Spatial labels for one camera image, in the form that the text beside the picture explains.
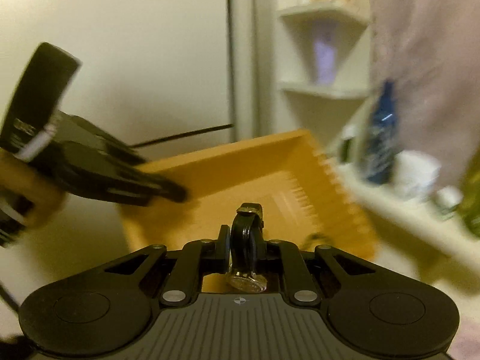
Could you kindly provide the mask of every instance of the white container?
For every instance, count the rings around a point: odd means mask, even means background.
[[[457,206],[462,202],[463,194],[458,189],[451,185],[437,191],[433,197],[433,202],[437,207],[440,217],[444,220],[453,216]]]
[[[337,29],[338,23],[333,20],[313,23],[315,82],[318,85],[332,85],[337,76]]]
[[[357,126],[347,124],[342,129],[339,160],[341,164],[352,162],[352,142],[357,135]]]
[[[440,162],[431,155],[420,151],[401,151],[395,156],[392,179],[395,194],[404,200],[427,200],[440,168]]]

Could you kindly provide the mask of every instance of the ribbed black surface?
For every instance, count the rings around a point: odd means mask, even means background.
[[[165,310],[138,342],[102,359],[371,359],[338,341],[316,311],[291,307],[279,294],[241,297],[201,294],[191,306]]]

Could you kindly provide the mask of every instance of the blue bottle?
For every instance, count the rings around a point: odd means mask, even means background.
[[[364,177],[378,185],[390,180],[397,153],[397,115],[392,95],[393,82],[386,81],[367,130]]]

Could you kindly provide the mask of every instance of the pink fabric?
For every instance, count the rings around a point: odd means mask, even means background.
[[[442,163],[459,185],[480,143],[480,0],[370,0],[372,80],[396,85],[402,149]]]
[[[462,317],[448,354],[455,360],[480,360],[480,325]]]

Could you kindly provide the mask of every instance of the white shelf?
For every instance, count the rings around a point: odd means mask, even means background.
[[[368,90],[342,91],[330,86],[303,84],[299,82],[288,81],[280,81],[278,87],[280,90],[285,92],[319,96],[332,100],[356,100],[366,98],[370,95],[370,91]]]
[[[480,239],[469,233],[458,216],[441,221],[430,202],[414,204],[397,198],[390,187],[365,183],[352,164],[336,166],[358,203],[404,228],[472,271],[480,273]]]
[[[368,26],[370,17],[357,12],[356,8],[330,2],[319,2],[308,5],[297,5],[277,10],[279,17],[292,20],[333,19],[342,23],[358,23]]]

